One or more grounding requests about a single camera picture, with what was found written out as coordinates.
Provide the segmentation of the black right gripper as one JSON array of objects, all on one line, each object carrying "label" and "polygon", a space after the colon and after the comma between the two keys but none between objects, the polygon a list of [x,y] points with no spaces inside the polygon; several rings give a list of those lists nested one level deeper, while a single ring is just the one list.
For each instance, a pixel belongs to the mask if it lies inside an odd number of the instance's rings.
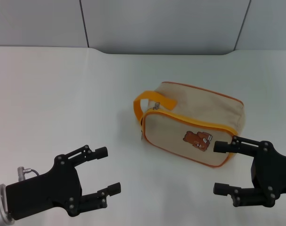
[{"label": "black right gripper", "polygon": [[264,206],[271,208],[282,194],[286,194],[286,156],[278,153],[269,141],[255,141],[233,136],[230,143],[216,141],[216,153],[240,153],[254,157],[251,178],[254,188],[240,188],[215,183],[215,195],[232,198],[233,206]]}]

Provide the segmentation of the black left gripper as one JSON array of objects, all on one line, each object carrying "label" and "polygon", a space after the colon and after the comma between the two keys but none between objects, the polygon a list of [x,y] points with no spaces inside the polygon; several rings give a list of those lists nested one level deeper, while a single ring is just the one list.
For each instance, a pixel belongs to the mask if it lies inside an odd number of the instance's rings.
[{"label": "black left gripper", "polygon": [[6,186],[8,212],[15,220],[60,207],[70,217],[104,209],[107,197],[119,194],[121,184],[115,183],[93,194],[82,195],[75,166],[108,156],[106,147],[91,150],[88,145],[66,155],[59,155],[48,172]]}]

